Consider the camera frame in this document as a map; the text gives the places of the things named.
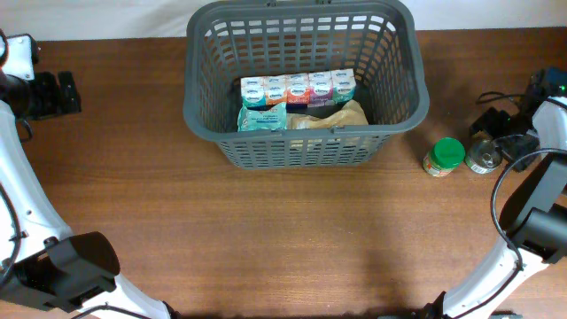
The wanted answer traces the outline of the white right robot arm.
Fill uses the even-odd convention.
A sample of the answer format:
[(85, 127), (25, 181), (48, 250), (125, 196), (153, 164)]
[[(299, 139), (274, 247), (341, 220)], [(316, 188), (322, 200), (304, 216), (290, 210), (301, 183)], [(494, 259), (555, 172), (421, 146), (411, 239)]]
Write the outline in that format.
[(478, 104), (506, 99), (518, 111), (486, 110), (470, 126), (480, 136), (455, 163), (491, 169), (498, 153), (508, 164), (490, 197), (499, 238), (473, 272), (416, 313), (418, 318), (493, 318), (523, 282), (566, 256), (566, 73), (556, 67), (533, 74), (525, 92), (488, 91)]

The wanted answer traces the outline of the grey plastic basket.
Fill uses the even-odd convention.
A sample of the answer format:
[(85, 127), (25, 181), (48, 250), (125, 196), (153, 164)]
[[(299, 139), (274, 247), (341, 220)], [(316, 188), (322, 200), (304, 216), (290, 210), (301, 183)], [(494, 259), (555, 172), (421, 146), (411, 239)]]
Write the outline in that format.
[(400, 1), (219, 1), (187, 28), (183, 117), (246, 169), (356, 165), (430, 99)]

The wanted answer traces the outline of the tan paper pouch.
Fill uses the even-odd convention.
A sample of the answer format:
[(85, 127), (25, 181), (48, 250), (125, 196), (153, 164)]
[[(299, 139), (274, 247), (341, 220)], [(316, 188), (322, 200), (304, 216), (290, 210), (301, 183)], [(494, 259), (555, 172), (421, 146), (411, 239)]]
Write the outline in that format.
[[(344, 126), (368, 126), (360, 103), (355, 100), (348, 101), (339, 111), (326, 118), (317, 118), (311, 115), (288, 113), (287, 129), (319, 129), (319, 128), (343, 128)], [(304, 147), (312, 151), (322, 146), (322, 139), (291, 140), (290, 147), (300, 150)]]

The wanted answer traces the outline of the multicolour tissue pack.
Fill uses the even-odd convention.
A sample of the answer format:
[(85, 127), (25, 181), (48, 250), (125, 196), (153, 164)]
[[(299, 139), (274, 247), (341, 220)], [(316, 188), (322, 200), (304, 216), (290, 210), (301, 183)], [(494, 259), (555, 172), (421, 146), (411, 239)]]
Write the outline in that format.
[(353, 99), (353, 69), (245, 77), (240, 81), (243, 105), (264, 109), (285, 102), (288, 108), (341, 105)]

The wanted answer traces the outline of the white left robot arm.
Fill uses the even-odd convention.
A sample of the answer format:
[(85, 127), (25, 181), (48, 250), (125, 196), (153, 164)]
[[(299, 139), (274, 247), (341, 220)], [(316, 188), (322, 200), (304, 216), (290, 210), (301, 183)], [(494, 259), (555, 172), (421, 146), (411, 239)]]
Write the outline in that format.
[(76, 318), (177, 318), (120, 272), (100, 232), (74, 234), (48, 200), (22, 145), (31, 121), (80, 113), (72, 73), (37, 73), (29, 34), (1, 36), (1, 299)]

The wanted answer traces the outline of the green lid jar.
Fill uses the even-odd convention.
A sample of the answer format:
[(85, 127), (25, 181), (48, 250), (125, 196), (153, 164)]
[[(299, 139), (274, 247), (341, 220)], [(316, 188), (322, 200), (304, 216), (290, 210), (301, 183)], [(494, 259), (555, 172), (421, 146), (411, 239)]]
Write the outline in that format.
[(464, 161), (466, 151), (462, 143), (452, 137), (444, 137), (423, 158), (423, 169), (434, 177), (450, 174)]

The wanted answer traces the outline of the silver tin can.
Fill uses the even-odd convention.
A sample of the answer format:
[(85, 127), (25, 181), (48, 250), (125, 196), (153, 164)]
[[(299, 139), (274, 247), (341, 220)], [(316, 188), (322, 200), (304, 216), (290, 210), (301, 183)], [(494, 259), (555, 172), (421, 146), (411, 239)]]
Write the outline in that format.
[(469, 148), (464, 161), (473, 172), (484, 175), (502, 163), (502, 156), (492, 141), (479, 139)]

